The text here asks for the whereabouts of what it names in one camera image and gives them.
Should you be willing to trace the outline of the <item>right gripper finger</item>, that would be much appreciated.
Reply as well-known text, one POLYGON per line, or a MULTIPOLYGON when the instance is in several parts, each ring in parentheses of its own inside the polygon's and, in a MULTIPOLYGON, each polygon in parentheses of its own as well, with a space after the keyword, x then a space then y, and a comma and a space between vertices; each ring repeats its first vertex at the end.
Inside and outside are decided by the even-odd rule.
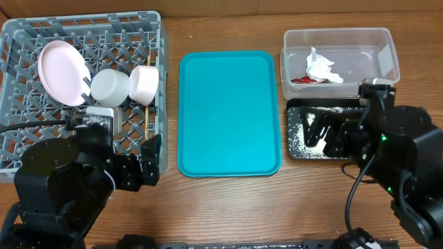
POLYGON ((324 137, 331 115, 331 111, 305 106, 300 108, 299 116, 307 147, 315 147, 318 141, 324 137))
POLYGON ((323 153, 330 158, 347 158, 345 150, 346 129, 342 128, 347 122, 346 119, 333 119, 330 122, 329 129, 325 136, 326 145, 323 153))

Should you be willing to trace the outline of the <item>white rice grains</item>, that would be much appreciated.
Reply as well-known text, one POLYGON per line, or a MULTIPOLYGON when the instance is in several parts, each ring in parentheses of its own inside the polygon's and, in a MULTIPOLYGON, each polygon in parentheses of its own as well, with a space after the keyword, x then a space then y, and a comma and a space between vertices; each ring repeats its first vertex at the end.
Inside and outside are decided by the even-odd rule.
POLYGON ((300 107, 287 109, 288 151, 290 157, 297 160, 345 160, 346 158, 330 158, 323 153, 326 145, 325 137, 315 147, 307 147, 304 141, 303 127, 299 116, 300 107))

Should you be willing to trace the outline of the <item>red snack wrapper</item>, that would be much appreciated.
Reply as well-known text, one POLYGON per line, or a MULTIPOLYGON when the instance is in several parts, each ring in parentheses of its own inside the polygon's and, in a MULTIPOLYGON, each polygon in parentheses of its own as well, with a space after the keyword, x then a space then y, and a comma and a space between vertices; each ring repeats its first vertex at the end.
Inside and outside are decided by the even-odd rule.
POLYGON ((293 84, 323 84, 329 83, 329 80, 313 80, 308 76, 292 79, 293 84))

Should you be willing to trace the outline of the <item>white tissue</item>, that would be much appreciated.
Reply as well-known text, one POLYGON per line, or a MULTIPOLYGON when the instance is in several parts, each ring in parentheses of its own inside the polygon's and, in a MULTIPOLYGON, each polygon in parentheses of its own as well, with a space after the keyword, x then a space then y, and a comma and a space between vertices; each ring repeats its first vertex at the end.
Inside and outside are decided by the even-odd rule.
POLYGON ((332 72, 334 62, 326 57, 319 55, 314 47, 311 47, 311 53, 307 56, 307 77, 317 82, 328 81, 330 83, 343 83, 344 79, 338 73, 332 72))

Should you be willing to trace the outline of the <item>wooden chopstick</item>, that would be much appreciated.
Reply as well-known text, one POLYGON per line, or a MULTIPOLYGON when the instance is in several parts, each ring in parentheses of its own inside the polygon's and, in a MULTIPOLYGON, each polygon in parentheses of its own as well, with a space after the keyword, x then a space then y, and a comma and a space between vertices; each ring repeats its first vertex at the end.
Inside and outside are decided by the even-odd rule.
MULTIPOLYGON (((148 55, 146 66, 150 66, 150 62, 151 62, 151 57, 150 57, 150 55, 148 55)), ((145 106, 145 139, 146 140, 149 139, 148 127, 149 127, 149 103, 147 106, 145 106)))

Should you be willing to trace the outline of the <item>small white bowl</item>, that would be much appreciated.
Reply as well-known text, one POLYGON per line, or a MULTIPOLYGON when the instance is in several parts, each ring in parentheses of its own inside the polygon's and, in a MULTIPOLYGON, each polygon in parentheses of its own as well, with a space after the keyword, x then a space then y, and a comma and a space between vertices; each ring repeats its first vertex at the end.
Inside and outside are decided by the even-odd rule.
POLYGON ((148 106, 155 98, 159 86, 159 70, 155 66, 137 66, 130 76, 129 97, 148 106))

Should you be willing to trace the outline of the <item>light grey bowl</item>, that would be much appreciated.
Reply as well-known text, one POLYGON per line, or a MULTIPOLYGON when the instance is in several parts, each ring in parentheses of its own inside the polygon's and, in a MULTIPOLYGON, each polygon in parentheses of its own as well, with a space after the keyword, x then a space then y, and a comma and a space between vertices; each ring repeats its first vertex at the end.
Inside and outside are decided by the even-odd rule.
POLYGON ((129 95, 129 76, 111 68, 101 70, 91 82, 91 95, 106 107, 120 106, 129 95))

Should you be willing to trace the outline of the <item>large white round plate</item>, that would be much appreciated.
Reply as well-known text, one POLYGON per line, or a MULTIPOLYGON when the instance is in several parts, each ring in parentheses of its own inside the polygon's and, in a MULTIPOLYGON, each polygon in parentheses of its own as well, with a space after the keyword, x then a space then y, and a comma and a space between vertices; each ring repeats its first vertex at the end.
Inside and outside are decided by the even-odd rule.
POLYGON ((91 80, 83 56, 65 41, 49 42, 37 60, 40 81, 46 92, 56 101, 71 107, 84 104, 82 94, 89 96, 91 80))

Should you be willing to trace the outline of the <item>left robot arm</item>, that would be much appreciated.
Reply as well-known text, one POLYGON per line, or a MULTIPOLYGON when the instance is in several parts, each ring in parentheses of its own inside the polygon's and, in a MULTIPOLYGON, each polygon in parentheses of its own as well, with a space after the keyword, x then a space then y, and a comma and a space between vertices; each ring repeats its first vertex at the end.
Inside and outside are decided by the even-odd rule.
POLYGON ((29 147, 14 177, 19 197, 1 228, 2 248, 84 248, 84 238, 116 190, 137 192, 159 181, 162 138, 141 157, 54 138, 29 147))

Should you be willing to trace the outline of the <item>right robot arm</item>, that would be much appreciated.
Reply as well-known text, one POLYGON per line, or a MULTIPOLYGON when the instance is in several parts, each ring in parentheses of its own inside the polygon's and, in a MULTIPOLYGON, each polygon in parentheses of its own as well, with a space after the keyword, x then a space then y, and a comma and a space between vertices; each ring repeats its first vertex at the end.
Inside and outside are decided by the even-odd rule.
POLYGON ((299 114, 307 146, 324 138, 327 157, 359 167, 356 183, 368 175, 391 195, 401 227, 418 244, 442 247, 442 130, 423 108, 375 105, 332 113, 301 107, 299 114))

